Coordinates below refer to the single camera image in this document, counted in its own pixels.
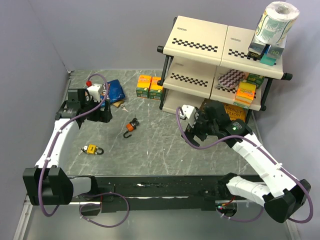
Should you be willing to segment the black-headed keys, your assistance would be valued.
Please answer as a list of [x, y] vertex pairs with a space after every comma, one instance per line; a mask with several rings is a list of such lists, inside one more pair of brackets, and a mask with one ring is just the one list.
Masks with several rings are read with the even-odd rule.
[[134, 117], [130, 123], [133, 128], [136, 128], [140, 124], [136, 117]]

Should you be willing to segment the left orange green box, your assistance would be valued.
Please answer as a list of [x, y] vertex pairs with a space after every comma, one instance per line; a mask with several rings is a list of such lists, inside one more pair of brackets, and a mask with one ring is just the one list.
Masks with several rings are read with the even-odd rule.
[[139, 98], [149, 98], [152, 76], [140, 75], [136, 85], [136, 96]]

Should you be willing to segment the patterned oven mitt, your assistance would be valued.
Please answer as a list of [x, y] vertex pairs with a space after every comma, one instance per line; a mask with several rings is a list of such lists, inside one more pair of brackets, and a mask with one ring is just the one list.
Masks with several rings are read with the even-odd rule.
[[246, 74], [243, 71], [231, 69], [227, 73], [222, 76], [219, 76], [217, 81], [217, 85], [214, 87], [215, 89], [233, 89], [239, 85], [239, 83], [244, 80]]

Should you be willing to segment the orange padlock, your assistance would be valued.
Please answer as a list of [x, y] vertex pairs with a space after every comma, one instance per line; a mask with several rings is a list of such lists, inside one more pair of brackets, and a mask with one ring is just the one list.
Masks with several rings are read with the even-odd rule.
[[126, 125], [126, 132], [123, 134], [123, 137], [125, 139], [132, 136], [131, 132], [133, 132], [137, 128], [137, 125], [135, 122], [131, 121]]

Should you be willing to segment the orange yellow sponge pack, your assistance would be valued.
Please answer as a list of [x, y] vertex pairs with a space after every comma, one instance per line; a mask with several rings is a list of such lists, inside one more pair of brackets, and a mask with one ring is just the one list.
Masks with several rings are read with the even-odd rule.
[[241, 81], [238, 85], [233, 104], [248, 109], [255, 96], [256, 85]]

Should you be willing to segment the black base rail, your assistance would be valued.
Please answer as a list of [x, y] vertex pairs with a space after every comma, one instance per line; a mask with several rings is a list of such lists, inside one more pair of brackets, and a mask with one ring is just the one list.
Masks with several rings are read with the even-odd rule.
[[93, 190], [72, 200], [102, 204], [103, 213], [117, 211], [215, 211], [216, 204], [233, 197], [226, 175], [97, 176]]

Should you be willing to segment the orange Honey Dijon bag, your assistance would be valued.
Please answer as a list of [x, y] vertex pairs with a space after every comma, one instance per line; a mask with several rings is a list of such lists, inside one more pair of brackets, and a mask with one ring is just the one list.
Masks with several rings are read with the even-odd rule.
[[242, 121], [246, 121], [248, 110], [236, 105], [223, 103], [223, 107], [225, 112], [228, 114], [231, 121], [240, 119]]

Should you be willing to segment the toilet paper roll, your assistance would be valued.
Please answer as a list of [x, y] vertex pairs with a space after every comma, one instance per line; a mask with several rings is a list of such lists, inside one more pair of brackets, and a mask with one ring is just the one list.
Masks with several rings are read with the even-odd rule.
[[299, 15], [300, 11], [294, 5], [273, 1], [263, 12], [255, 30], [255, 37], [264, 44], [280, 44]]

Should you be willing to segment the blue Doritos bag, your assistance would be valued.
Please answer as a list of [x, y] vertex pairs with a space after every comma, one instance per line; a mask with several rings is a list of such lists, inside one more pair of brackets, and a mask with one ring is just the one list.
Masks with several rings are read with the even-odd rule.
[[108, 97], [110, 104], [125, 100], [126, 96], [118, 79], [108, 82]]

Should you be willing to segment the green box on shelf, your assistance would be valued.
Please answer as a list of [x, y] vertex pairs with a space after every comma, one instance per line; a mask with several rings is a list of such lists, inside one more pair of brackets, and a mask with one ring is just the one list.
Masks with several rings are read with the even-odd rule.
[[254, 74], [254, 73], [249, 73], [248, 76], [246, 77], [246, 81], [250, 84], [256, 85], [257, 89], [261, 87], [264, 80], [265, 80], [265, 76]]

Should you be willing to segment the yellow padlock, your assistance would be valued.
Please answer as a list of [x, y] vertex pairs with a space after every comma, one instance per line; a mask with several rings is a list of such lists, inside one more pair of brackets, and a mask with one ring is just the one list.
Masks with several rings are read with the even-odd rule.
[[94, 144], [85, 145], [81, 150], [89, 155], [102, 155], [104, 153], [102, 148]]

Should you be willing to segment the beige tiered shelf rack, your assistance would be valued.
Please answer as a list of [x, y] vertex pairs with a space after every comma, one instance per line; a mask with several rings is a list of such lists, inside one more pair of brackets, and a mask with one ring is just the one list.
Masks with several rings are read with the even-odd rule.
[[164, 46], [157, 51], [165, 55], [161, 80], [164, 93], [159, 108], [174, 114], [182, 105], [199, 107], [205, 99], [232, 105], [237, 88], [217, 89], [218, 78], [229, 70], [262, 75], [267, 78], [264, 90], [258, 89], [248, 109], [264, 111], [273, 80], [291, 80], [283, 71], [283, 60], [273, 66], [249, 55], [248, 46], [254, 30], [228, 26], [195, 18], [177, 16]]

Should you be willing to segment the orange green box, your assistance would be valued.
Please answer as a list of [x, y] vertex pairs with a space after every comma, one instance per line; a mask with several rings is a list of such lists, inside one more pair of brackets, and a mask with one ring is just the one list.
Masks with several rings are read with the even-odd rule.
[[161, 100], [163, 95], [163, 87], [158, 85], [161, 77], [153, 76], [149, 88], [149, 98], [154, 100]]
[[140, 75], [136, 85], [136, 96], [139, 98], [149, 98], [152, 76]]

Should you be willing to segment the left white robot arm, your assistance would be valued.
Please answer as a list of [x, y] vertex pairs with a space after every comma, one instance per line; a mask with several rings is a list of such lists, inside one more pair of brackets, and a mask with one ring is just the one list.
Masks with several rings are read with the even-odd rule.
[[108, 123], [113, 118], [109, 99], [99, 107], [105, 93], [102, 84], [67, 91], [67, 99], [55, 114], [45, 151], [35, 166], [26, 168], [22, 175], [32, 205], [67, 205], [79, 195], [87, 201], [98, 197], [99, 188], [93, 176], [70, 177], [63, 168], [82, 123], [86, 120]]

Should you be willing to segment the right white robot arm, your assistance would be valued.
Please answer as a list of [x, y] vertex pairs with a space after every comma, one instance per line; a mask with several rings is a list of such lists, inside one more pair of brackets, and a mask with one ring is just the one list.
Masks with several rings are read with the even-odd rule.
[[249, 163], [263, 181], [263, 184], [258, 184], [231, 173], [218, 187], [223, 199], [239, 196], [255, 202], [278, 223], [293, 221], [292, 215], [308, 202], [308, 217], [294, 222], [305, 224], [312, 219], [314, 208], [309, 194], [310, 183], [306, 179], [299, 180], [275, 160], [243, 120], [230, 119], [223, 103], [213, 100], [202, 109], [184, 104], [177, 107], [175, 115], [178, 124], [181, 120], [188, 122], [186, 129], [180, 132], [189, 146], [197, 150], [209, 148], [209, 145], [200, 146], [194, 138], [204, 141], [208, 136], [216, 136], [218, 140], [212, 146], [226, 143]]

